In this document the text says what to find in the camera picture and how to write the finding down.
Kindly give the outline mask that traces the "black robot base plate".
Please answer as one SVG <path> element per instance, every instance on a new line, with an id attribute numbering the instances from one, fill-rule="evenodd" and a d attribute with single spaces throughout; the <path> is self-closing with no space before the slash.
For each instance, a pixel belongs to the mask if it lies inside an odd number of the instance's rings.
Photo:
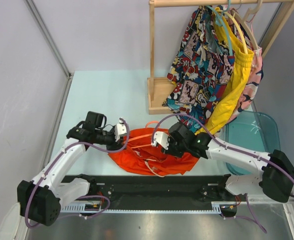
<path id="1" fill-rule="evenodd" d="M 221 210 L 235 212 L 243 195 L 223 194 L 223 176 L 91 176 L 89 193 L 79 203 L 85 209 L 112 210 Z"/>

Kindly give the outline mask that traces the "orange plastic hanger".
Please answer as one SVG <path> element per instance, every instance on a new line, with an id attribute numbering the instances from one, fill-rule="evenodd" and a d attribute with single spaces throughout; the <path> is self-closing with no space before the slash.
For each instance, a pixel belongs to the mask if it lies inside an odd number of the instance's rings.
<path id="1" fill-rule="evenodd" d="M 158 124 L 158 121 L 148 122 L 144 128 L 137 128 L 130 132 L 127 146 L 132 150 L 142 151 L 159 151 L 159 146 L 152 146 L 151 139 L 154 131 L 153 126 Z"/>

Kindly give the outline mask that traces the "orange shorts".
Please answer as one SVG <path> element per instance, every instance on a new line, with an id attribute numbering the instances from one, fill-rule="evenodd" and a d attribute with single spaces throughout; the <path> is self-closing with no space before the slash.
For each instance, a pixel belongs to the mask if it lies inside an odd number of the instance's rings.
<path id="1" fill-rule="evenodd" d="M 120 168 L 129 173 L 158 177 L 183 175 L 192 170 L 199 160 L 188 152 L 182 157 L 175 157 L 162 153 L 161 148 L 160 150 L 144 151 L 133 150 L 128 146 L 120 152 L 108 155 Z"/>

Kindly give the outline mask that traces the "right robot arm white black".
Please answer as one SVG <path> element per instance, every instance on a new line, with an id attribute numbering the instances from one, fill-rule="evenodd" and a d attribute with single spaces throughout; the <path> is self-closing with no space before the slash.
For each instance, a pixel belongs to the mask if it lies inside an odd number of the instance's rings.
<path id="1" fill-rule="evenodd" d="M 195 135 L 184 124 L 175 123 L 167 133 L 156 131 L 152 145 L 165 154 L 222 161 L 248 171 L 245 175 L 226 174 L 217 188 L 218 196 L 229 201 L 237 195 L 260 195 L 286 203 L 292 197 L 294 166 L 280 150 L 272 153 L 239 147 L 202 132 Z"/>

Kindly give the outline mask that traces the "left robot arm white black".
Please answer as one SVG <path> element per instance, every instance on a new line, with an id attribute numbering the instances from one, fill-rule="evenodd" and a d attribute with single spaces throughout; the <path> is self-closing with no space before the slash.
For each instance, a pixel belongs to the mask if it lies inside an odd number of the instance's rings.
<path id="1" fill-rule="evenodd" d="M 80 174 L 66 185 L 61 185 L 74 163 L 94 148 L 104 153 L 118 153 L 128 144 L 130 127 L 120 118 L 119 122 L 106 130 L 107 117 L 89 111 L 86 119 L 72 127 L 60 151 L 30 181 L 22 180 L 17 187 L 17 201 L 25 225 L 33 229 L 38 225 L 51 226 L 61 210 L 76 200 L 103 199 L 98 194 L 96 179 Z"/>

